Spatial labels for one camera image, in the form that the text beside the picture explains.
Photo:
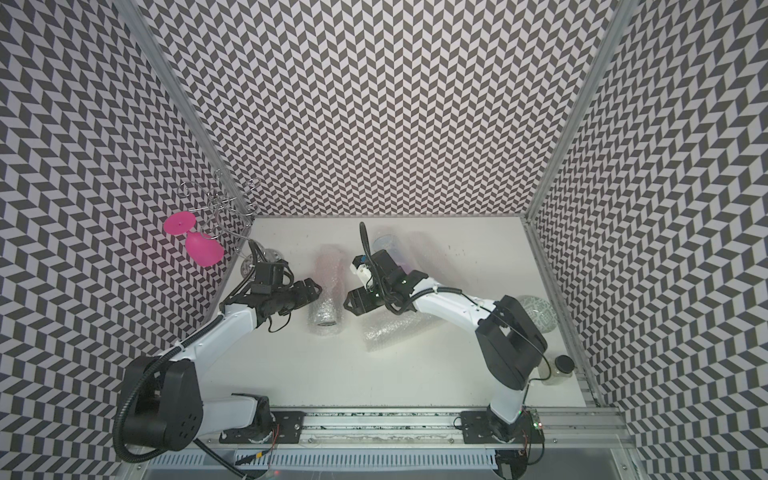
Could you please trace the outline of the red black ribbed vase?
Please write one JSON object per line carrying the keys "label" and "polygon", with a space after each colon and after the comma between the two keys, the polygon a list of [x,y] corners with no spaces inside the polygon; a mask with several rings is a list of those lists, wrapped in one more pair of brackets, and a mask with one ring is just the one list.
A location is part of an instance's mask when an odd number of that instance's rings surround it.
{"label": "red black ribbed vase", "polygon": [[314,279],[323,292],[315,304],[312,323],[320,329],[338,327],[344,300],[342,258],[335,251],[320,255],[315,273]]}

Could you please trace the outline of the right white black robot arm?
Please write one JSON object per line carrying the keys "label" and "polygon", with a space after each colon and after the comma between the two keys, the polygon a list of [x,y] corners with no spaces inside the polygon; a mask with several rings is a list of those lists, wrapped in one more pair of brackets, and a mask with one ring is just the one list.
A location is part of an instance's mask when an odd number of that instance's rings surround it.
{"label": "right white black robot arm", "polygon": [[441,284],[419,270],[405,271],[385,250],[355,257],[350,266],[362,286],[348,292],[344,308],[362,316],[380,307],[393,315],[423,313],[474,335],[496,391],[486,409],[491,438],[521,440],[530,376],[548,344],[514,297],[488,300]]}

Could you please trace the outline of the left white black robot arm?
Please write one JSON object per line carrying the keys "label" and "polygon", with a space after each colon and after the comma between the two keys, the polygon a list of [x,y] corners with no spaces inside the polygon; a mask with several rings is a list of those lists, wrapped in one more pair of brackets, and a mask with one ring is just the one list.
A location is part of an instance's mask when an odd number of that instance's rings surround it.
{"label": "left white black robot arm", "polygon": [[220,302],[213,320],[164,353],[133,360],[124,371],[113,420],[118,458],[146,462],[217,432],[246,442],[275,440],[268,397],[234,393],[204,400],[200,382],[242,337],[313,303],[322,291],[310,278],[296,279],[285,260],[258,262]]}

